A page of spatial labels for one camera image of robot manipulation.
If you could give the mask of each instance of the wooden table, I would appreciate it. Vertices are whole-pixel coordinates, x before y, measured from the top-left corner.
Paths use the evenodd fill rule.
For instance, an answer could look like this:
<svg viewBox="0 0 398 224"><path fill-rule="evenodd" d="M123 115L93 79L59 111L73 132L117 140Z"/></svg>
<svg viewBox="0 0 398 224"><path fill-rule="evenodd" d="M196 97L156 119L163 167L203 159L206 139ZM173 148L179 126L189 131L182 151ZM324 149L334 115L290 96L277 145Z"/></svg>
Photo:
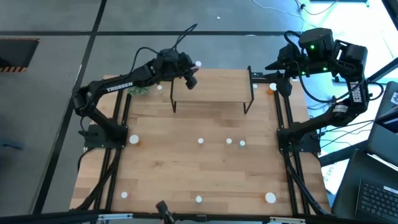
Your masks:
<svg viewBox="0 0 398 224"><path fill-rule="evenodd" d="M195 74L198 83L192 90L187 88L185 79L176 78L170 94L174 113L177 102L229 102L243 103L246 114L254 100L250 73L250 67L245 70L199 69Z"/></svg>
<svg viewBox="0 0 398 224"><path fill-rule="evenodd" d="M174 113L170 84L161 83L163 94L153 86L147 96L132 97L129 135L137 134L141 144L127 144L122 151L112 210L157 212L155 204L165 200L176 213L291 215L285 165L277 145L274 96L266 93L269 85L258 84L256 100L245 115L240 103L209 102L179 103L178 113ZM300 83L292 84L294 121L305 121L308 113L303 90ZM104 95L99 110L111 117L115 100L116 93ZM283 100L281 105L287 121ZM204 145L197 144L198 138L205 140ZM233 139L232 145L225 145L226 138ZM246 140L244 149L238 148L240 140ZM103 156L104 149L98 149L83 158L71 208L79 206L96 185ZM306 186L329 212L319 161L310 153L300 156ZM303 212L295 188L298 210ZM107 192L105 187L101 207ZM122 198L122 192L128 197ZM263 200L267 192L276 194L275 204ZM201 204L195 203L197 195L203 198Z"/></svg>

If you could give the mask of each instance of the black metal stand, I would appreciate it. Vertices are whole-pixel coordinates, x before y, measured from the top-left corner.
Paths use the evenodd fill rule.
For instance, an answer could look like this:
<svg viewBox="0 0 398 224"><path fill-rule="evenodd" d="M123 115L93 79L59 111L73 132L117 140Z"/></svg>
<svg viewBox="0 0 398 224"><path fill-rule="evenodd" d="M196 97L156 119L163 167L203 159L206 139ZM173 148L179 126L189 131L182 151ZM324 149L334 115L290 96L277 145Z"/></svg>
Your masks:
<svg viewBox="0 0 398 224"><path fill-rule="evenodd" d="M283 116L281 113L281 108L280 108L280 103L279 103L279 92L276 91L275 93L275 103L276 103L276 107L277 107L277 116L278 116L278 121L279 121L279 130L282 129L282 125L283 124ZM293 118L292 118L292 112L290 110L290 102L289 99L285 99L285 104L286 106L286 112L287 112L287 117L289 120L289 124L293 123ZM322 209L322 207L318 204L318 202L312 197L311 193L309 192L309 190L306 188L304 181L303 181L303 172L302 172L302 167L301 167L301 161L300 161L300 157L298 155L297 152L294 152L294 156L295 156L295 162L299 163L296 164L296 170L293 168L293 165L290 161L290 157L289 157L289 151L290 151L290 146L286 145L285 142L279 142L279 148L280 148L280 152L282 153L283 157L284 157L284 161L285 161L285 168L287 171L287 175L288 175L288 187L289 187L289 193L290 193L290 200L294 201L295 204L292 204L292 211L293 211L293 215L297 215L297 201L295 199L295 189L293 186L293 183L289 184L289 178L293 179L294 182L297 184L297 186L299 187L300 191L301 191L301 195L302 195L302 200L303 200L303 207L304 207L304 212L309 214L309 207L308 207L308 203L311 205L311 207L313 208L314 212L317 215L327 215L327 212L324 211L324 209Z"/></svg>
<svg viewBox="0 0 398 224"><path fill-rule="evenodd" d="M85 137L85 147L124 148L128 126L118 125L115 119L107 118L96 108L88 117L97 124L91 124L86 132L79 132Z"/></svg>
<svg viewBox="0 0 398 224"><path fill-rule="evenodd" d="M248 66L248 70L249 70L249 82L250 82L250 94L251 94L251 101L249 102L249 106L246 107L246 103L243 103L243 113L247 114L251 104L254 101L254 90L253 90L253 73L251 72L251 67ZM174 89L174 80L172 80L172 86L170 89L170 101L172 102L172 108L173 108L173 112L175 113L175 111L177 110L177 102L173 99L173 89Z"/></svg>

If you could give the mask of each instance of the black metal frame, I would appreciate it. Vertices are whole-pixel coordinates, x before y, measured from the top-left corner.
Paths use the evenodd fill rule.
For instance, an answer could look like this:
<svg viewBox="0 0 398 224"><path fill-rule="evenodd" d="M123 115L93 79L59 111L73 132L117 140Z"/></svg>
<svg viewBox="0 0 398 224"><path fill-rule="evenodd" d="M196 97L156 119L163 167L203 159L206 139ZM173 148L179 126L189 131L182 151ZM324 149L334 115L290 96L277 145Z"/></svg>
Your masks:
<svg viewBox="0 0 398 224"><path fill-rule="evenodd" d="M290 108L289 97L285 97L284 101L285 101L285 108L287 114L287 121L289 122L289 125L291 125L293 123L293 116L292 116L292 109ZM294 162L296 164L297 175L301 179L301 181L305 184L304 173L303 173L303 168L301 166L301 159L299 152L293 152L293 157L294 157ZM300 194L303 202L304 214L310 214L310 206L308 205L307 199L305 198L302 192Z"/></svg>
<svg viewBox="0 0 398 224"><path fill-rule="evenodd" d="M249 70L249 82L250 82L250 94L251 94L251 101L249 103L249 106L246 108L246 103L243 103L243 113L247 114L251 104L254 101L254 90L253 90L253 80L252 80L252 72L251 72L251 66L248 66L248 70ZM173 99L173 92L174 92L174 80L171 81L172 85L170 87L170 101L172 103L172 108L173 108L173 112L175 113L177 110L177 102Z"/></svg>
<svg viewBox="0 0 398 224"><path fill-rule="evenodd" d="M257 36L272 36L272 35L279 35L282 36L284 35L284 31L193 31L193 32L186 32L186 31L98 31L98 27L100 25L104 9L106 6L107 0L101 0L101 4L99 6L99 10L95 19L95 23L93 25L93 28L91 31L79 31L79 30L71 30L71 31L46 31L46 30L40 30L40 31L25 31L25 30L12 30L12 31L0 31L0 35L13 35L13 36L25 36L25 35L33 35L33 36L88 36L90 37L86 46L85 53L83 55L83 59L81 61L81 68L78 72L78 75L76 77L75 84L72 89L72 93L76 93L80 87L81 83L83 81L83 77L88 65L88 61L91 55L91 51L93 49L93 45L95 42L95 39L97 36L115 36L115 35L120 35L120 36L133 36L133 35L257 35ZM265 78L253 78L251 79L251 82L254 83L270 83L270 80L266 80ZM55 168L57 166L58 159L60 157L60 152L62 150L62 145L65 140L65 136L67 133L67 129L71 120L71 116L73 113L73 101L72 101L72 96L68 100L67 103L67 108L64 111L62 121L60 123L60 126L57 131L56 138L53 142L52 149L51 149L51 154L49 158L49 162L46 165L46 170L45 170L45 175L44 178L42 179L41 183L39 184L39 188L37 191L37 195L34 198L34 206L32 206L32 214L33 215L23 215L19 217L0 217L0 220L4 221L2 223L7 223L7 220L9 222L13 223L25 223L28 222L29 220L32 221L34 220L35 222L40 221L40 223L56 223L54 221L54 218L66 222L70 222L71 220L78 220L79 222L88 222L90 220L96 220L99 214L109 214L113 213L110 212L110 207L111 207L111 200L113 196L113 189L115 186L116 182L116 174L117 174L117 169L116 171L113 170L112 173L112 178L111 178L111 183L110 183L110 188L108 191L108 198L106 203L106 210L93 210L93 211L69 211L69 212L64 212L64 213L49 213L49 214L42 214L42 209L44 207L45 199L47 197L47 193L50 188L50 184L52 181L52 177L55 172ZM123 114L123 121L122 124L126 124L127 121L127 112L129 110L129 105L130 105L130 100L131 98L128 97L128 100L126 99L126 104L124 107L124 114ZM282 112L280 108L280 101L279 101L279 94L275 93L275 103L277 105L277 114L278 114L278 122L279 122L279 128L283 128L283 118L282 118ZM287 101L287 105L289 108L287 108L288 114L290 113L290 105L289 102ZM105 170L109 164L109 158L110 158L110 152L111 149L106 149L106 153L104 155L104 160L103 160L103 168L101 171L101 176L105 175ZM120 159L120 152L121 149L116 150L116 166L118 165L119 159ZM295 190L294 190L294 183L292 180L291 175L289 174L288 170L287 171L287 180L288 180L288 186L289 186L289 194L290 194L290 203L292 206L292 213L293 216L296 218L305 218L308 222L307 223L336 223L336 222L342 222L342 223L365 223L365 222L359 222L357 220L344 220L340 218L335 218L335 217L325 217L325 216L313 216L313 215L301 215L298 213L297 210L297 201L295 198ZM101 194L98 194L95 198L96 205L95 207L99 207L99 201L101 199ZM158 218L158 214L156 213L135 213L134 218ZM269 220L272 220L270 216L255 216L255 215L194 215L194 214L176 214L176 218L186 220L195 220L199 222L205 222L208 220L241 220L241 221L265 221L268 222Z"/></svg>

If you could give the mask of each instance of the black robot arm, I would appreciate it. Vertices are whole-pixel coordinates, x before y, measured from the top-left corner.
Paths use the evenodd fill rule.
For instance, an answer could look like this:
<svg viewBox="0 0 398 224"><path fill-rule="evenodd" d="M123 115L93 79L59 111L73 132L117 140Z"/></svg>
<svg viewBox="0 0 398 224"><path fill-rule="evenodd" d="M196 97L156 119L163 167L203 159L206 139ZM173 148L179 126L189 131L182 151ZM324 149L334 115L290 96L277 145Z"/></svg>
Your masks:
<svg viewBox="0 0 398 224"><path fill-rule="evenodd" d="M132 86L147 87L161 81L174 78L186 79L188 89L197 84L193 74L198 67L192 63L189 55L178 53L174 49L165 49L159 52L157 58L145 65L136 68L131 73L118 77L92 81L79 89L73 96L75 112L81 117L91 118L97 125L90 125L84 135L85 147L122 147L126 143L127 126L119 125L115 120L107 118L97 108L100 98L114 91L123 90Z"/></svg>
<svg viewBox="0 0 398 224"><path fill-rule="evenodd" d="M334 104L324 114L303 123L293 123L289 128L279 131L278 136L286 144L293 144L296 148L302 149L302 139L306 134L316 135L316 130L328 125L345 126L365 112L368 109L370 94L368 81L364 77L368 55L366 47L341 40L334 42L330 29L308 30L299 37L301 51L293 43L289 43L280 50L278 61L266 67L267 70L285 70L284 73L277 73L277 88L281 90L281 94L289 96L291 92L289 78L299 77L305 92L311 97L303 84L302 76L309 77L312 74L325 72L331 72L333 77L340 74L346 80L348 87L348 92L334 99Z"/></svg>

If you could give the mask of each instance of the concrete floor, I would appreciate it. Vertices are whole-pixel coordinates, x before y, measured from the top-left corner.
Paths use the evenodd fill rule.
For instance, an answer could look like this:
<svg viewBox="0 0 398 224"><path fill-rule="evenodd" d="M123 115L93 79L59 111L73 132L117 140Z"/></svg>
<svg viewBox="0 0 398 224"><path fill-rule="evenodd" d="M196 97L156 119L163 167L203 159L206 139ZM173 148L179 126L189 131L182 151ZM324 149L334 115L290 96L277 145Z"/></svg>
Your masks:
<svg viewBox="0 0 398 224"><path fill-rule="evenodd" d="M294 0L257 1L266 7L299 13ZM329 5L302 2L315 12ZM100 3L100 0L0 0L0 30L91 30ZM303 16L318 26L333 28L336 39L366 46L369 50L366 76L398 55L394 41L398 38L391 38L396 37L396 30L379 0L371 1L370 8L363 3L339 2L325 14L309 16L303 13ZM184 30L194 23L198 23L197 30L283 31L301 30L303 26L298 17L262 9L250 0L113 0L106 5L99 30ZM6 149L0 152L0 216L30 212L88 41L87 36L40 39L26 73L0 73L0 95L3 96L0 98L0 136L26 145L23 151ZM97 37L83 85L105 74L128 72L139 47L160 50L170 47L175 39L172 36ZM252 65L254 71L263 72L267 64L276 60L279 49L285 44L283 37L274 36L188 36L178 49L193 60L201 60L205 68ZM152 53L143 51L137 65L153 57ZM323 99L340 96L346 91L344 85L331 82L330 74L314 75L306 78L305 83L313 95ZM307 105L315 104L307 98ZM317 116L326 109L310 110L309 114ZM373 119L374 110L377 110L376 102L371 109L373 112L364 117ZM79 118L73 115L44 212L69 208L83 145L83 138L77 134L78 122ZM325 139L339 135L328 133ZM363 135L356 141L365 138L367 136ZM325 150L332 152L344 147L344 144L331 144Z"/></svg>

